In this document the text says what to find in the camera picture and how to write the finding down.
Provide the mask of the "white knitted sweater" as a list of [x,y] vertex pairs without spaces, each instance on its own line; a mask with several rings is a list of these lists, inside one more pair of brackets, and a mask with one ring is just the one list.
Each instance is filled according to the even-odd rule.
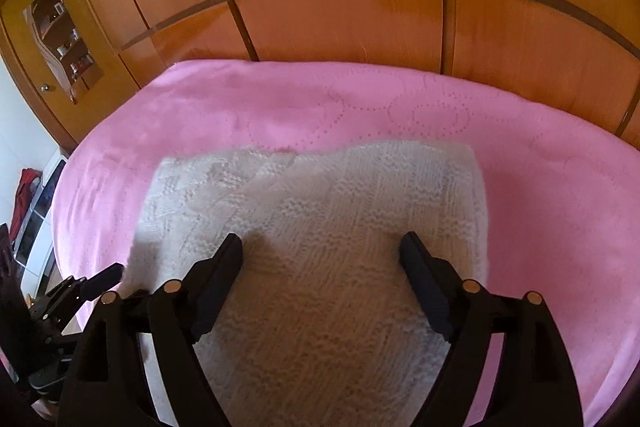
[[168,158],[120,290],[180,279],[235,234],[242,269],[195,347],[232,424],[407,426],[448,351],[399,264],[408,232],[462,277],[486,280],[485,185],[469,147]]

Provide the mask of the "white low shelf unit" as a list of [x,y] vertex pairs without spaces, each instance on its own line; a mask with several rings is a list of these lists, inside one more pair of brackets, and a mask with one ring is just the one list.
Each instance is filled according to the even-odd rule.
[[58,150],[37,179],[32,201],[13,244],[17,280],[25,297],[43,292],[54,265],[52,200],[67,156]]

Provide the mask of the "red cloth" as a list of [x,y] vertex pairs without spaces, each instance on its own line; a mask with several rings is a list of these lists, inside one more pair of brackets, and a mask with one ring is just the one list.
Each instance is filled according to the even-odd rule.
[[21,171],[20,181],[14,197],[14,207],[12,221],[9,228],[9,239],[14,242],[26,216],[26,212],[32,198],[37,191],[37,186],[41,178],[41,172],[36,169],[26,168]]

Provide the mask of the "pink bed sheet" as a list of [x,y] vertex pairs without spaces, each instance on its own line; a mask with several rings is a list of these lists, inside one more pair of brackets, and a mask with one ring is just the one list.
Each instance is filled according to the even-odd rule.
[[469,145],[489,211],[489,287],[548,300],[585,422],[639,361],[639,154],[593,124],[471,81],[346,63],[181,62],[81,141],[52,207],[64,274],[127,259],[166,157],[242,145],[333,150],[385,139]]

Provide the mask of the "wooden cabinet with shelf niche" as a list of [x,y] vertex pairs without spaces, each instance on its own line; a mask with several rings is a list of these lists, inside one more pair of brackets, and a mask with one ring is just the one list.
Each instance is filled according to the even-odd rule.
[[88,0],[1,0],[6,67],[53,140],[75,150],[139,91]]

